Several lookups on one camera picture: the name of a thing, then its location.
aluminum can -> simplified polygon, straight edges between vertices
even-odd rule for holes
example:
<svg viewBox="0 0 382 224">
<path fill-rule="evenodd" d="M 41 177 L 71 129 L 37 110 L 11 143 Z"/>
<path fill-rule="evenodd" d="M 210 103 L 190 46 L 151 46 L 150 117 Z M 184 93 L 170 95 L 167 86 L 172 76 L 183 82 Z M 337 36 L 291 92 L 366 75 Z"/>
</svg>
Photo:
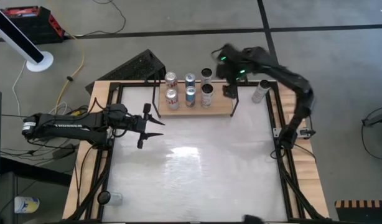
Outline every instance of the aluminum can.
<svg viewBox="0 0 382 224">
<path fill-rule="evenodd" d="M 174 89 L 168 89 L 166 90 L 165 93 L 165 98 L 167 105 L 169 106 L 170 109 L 176 110 L 179 108 L 179 95 L 177 94 L 177 91 Z"/>
<path fill-rule="evenodd" d="M 201 86 L 212 83 L 212 71 L 209 68 L 202 69 L 201 75 Z"/>
<path fill-rule="evenodd" d="M 185 75 L 185 87 L 194 86 L 195 87 L 195 75 L 188 73 Z"/>
<path fill-rule="evenodd" d="M 261 80 L 258 87 L 252 95 L 253 103 L 260 103 L 260 101 L 266 96 L 266 93 L 270 90 L 270 83 L 267 80 Z"/>
<path fill-rule="evenodd" d="M 202 86 L 202 107 L 208 108 L 212 103 L 213 86 L 211 84 L 204 84 Z"/>
<path fill-rule="evenodd" d="M 168 72 L 165 75 L 165 82 L 168 89 L 174 89 L 175 91 L 179 90 L 179 87 L 177 85 L 177 77 L 174 72 Z"/>
<path fill-rule="evenodd" d="M 185 89 L 185 104 L 189 107 L 195 105 L 195 95 L 197 94 L 197 89 L 194 86 L 188 86 Z"/>
</svg>

gray floor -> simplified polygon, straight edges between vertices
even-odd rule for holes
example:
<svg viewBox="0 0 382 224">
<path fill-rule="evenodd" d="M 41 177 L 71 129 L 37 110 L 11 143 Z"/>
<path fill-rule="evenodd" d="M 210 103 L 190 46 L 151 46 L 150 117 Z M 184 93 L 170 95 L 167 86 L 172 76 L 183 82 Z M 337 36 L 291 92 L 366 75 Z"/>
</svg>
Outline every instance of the gray floor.
<svg viewBox="0 0 382 224">
<path fill-rule="evenodd" d="M 43 0 L 0 0 L 0 7 L 45 5 Z M 91 1 L 53 1 L 56 17 L 74 34 L 98 29 L 114 31 L 121 18 L 111 5 Z M 262 27 L 256 1 L 151 1 L 115 0 L 127 18 L 123 32 L 189 29 Z M 264 1 L 271 27 L 339 26 L 382 24 L 382 0 L 270 0 Z M 360 137 L 361 119 L 382 106 L 382 29 L 273 33 L 280 63 L 303 74 L 317 94 L 312 119 L 317 134 L 312 138 L 319 174 L 330 216 L 336 218 L 335 200 L 382 199 L 382 161 L 370 157 Z M 67 89 L 63 101 L 77 107 L 88 103 L 85 85 L 145 49 L 151 49 L 179 75 L 213 68 L 209 53 L 231 42 L 237 47 L 267 47 L 263 33 L 185 35 L 171 37 L 132 37 L 81 40 L 86 63 Z M 42 73 L 25 70 L 17 85 L 22 114 L 47 113 L 54 107 L 65 77 L 72 74 L 81 59 L 81 47 L 73 40 L 40 46 L 53 53 L 55 63 Z M 23 58 L 6 43 L 0 43 L 0 91 L 3 113 L 16 114 L 11 87 Z M 370 150 L 382 156 L 382 125 L 366 130 Z M 2 147 L 32 149 L 21 136 L 17 118 L 2 119 Z M 63 171 L 73 161 L 56 161 Z M 34 185 L 26 194 L 45 198 L 53 206 L 32 218 L 55 221 L 65 203 L 66 188 Z M 58 201 L 49 195 L 63 195 Z"/>
</svg>

blue and white can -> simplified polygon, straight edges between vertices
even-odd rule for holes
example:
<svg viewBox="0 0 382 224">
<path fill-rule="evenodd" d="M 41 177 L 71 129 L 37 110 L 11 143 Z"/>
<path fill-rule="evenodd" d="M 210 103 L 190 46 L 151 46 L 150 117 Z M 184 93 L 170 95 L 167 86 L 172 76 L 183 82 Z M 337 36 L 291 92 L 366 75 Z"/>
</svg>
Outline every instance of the blue and white can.
<svg viewBox="0 0 382 224">
<path fill-rule="evenodd" d="M 194 86 L 188 86 L 185 89 L 185 104 L 188 107 L 193 107 L 195 105 L 195 94 L 197 89 Z"/>
<path fill-rule="evenodd" d="M 185 75 L 185 87 L 194 86 L 195 87 L 195 75 L 188 73 Z"/>
</svg>

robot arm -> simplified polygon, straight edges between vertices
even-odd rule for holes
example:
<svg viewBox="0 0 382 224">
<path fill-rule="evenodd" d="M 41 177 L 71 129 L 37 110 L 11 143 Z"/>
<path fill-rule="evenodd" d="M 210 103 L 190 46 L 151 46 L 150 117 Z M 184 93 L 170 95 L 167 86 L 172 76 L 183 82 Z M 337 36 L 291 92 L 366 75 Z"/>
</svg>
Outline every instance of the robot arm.
<svg viewBox="0 0 382 224">
<path fill-rule="evenodd" d="M 147 121 L 164 125 L 150 114 L 151 105 L 144 105 L 144 116 L 131 115 L 122 104 L 108 105 L 97 113 L 87 113 L 84 116 L 34 114 L 24 120 L 22 135 L 29 141 L 44 137 L 63 137 L 86 140 L 97 147 L 109 146 L 107 129 L 123 129 L 140 133 L 137 147 L 142 148 L 143 140 L 162 135 L 146 133 Z"/>
<path fill-rule="evenodd" d="M 309 81 L 279 65 L 262 47 L 245 48 L 240 52 L 232 45 L 226 44 L 219 50 L 221 52 L 217 57 L 216 76 L 225 78 L 229 84 L 223 87 L 225 96 L 235 98 L 236 81 L 248 73 L 265 73 L 296 93 L 294 116 L 289 124 L 281 129 L 277 139 L 281 147 L 292 149 L 297 137 L 297 128 L 302 120 L 311 114 L 314 105 L 314 93 Z"/>
</svg>

